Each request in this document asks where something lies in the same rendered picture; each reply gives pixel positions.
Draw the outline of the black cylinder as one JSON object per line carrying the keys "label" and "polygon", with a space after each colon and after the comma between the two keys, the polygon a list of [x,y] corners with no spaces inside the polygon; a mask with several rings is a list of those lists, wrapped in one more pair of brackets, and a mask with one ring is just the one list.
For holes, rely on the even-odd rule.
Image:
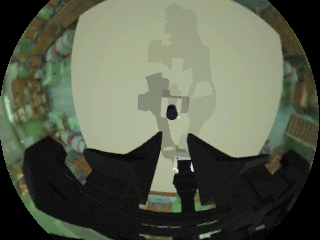
{"label": "black cylinder", "polygon": [[177,109],[176,109],[175,105],[168,105],[167,115],[165,115],[165,116],[167,116],[167,119],[171,120],[171,121],[177,119],[177,116],[179,116],[179,115],[177,115]]}

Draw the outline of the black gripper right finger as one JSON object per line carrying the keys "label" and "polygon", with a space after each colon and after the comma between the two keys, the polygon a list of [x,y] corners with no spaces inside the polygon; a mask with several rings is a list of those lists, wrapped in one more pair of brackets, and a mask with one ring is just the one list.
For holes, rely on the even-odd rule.
{"label": "black gripper right finger", "polygon": [[244,172],[261,168],[271,160],[271,153],[267,155],[253,155],[251,157],[232,157],[212,147],[196,135],[188,133],[188,151],[193,165],[193,172],[197,181],[201,205],[215,204],[216,197],[224,193],[229,185],[235,183]]}

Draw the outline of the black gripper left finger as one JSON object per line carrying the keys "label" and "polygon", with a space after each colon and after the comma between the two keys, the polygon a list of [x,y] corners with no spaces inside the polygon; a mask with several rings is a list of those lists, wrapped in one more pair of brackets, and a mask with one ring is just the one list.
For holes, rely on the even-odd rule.
{"label": "black gripper left finger", "polygon": [[109,153],[99,149],[87,148],[83,156],[87,159],[89,168],[100,171],[104,175],[127,180],[135,188],[139,204],[147,204],[153,176],[156,172],[157,159],[161,148],[161,136],[163,131],[156,132],[147,143],[139,145],[135,151],[124,153]]}

